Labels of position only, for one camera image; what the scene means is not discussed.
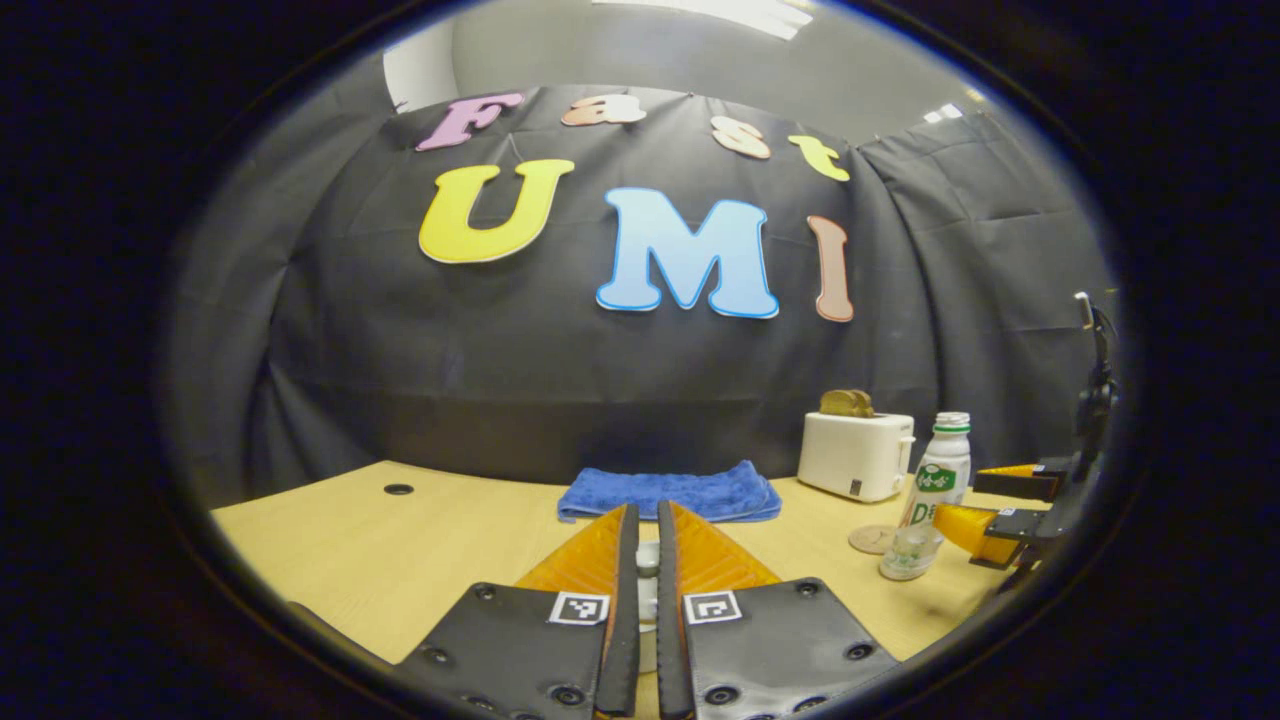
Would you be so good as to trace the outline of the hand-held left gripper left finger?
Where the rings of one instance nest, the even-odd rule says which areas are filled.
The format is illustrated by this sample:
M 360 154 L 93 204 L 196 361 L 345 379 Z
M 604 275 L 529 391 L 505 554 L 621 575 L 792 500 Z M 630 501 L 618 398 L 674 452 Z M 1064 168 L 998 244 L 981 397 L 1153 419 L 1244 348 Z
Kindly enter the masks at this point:
M 515 584 L 471 584 L 396 675 L 488 719 L 632 716 L 637 542 L 639 510 L 626 503 Z

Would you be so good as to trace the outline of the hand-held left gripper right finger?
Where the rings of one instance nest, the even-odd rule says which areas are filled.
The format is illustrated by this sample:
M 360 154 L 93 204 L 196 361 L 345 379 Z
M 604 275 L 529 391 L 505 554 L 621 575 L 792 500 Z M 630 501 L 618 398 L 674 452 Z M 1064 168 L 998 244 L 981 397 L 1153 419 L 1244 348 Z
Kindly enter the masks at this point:
M 662 717 L 785 719 L 899 665 L 822 579 L 780 578 L 680 503 L 657 518 Z

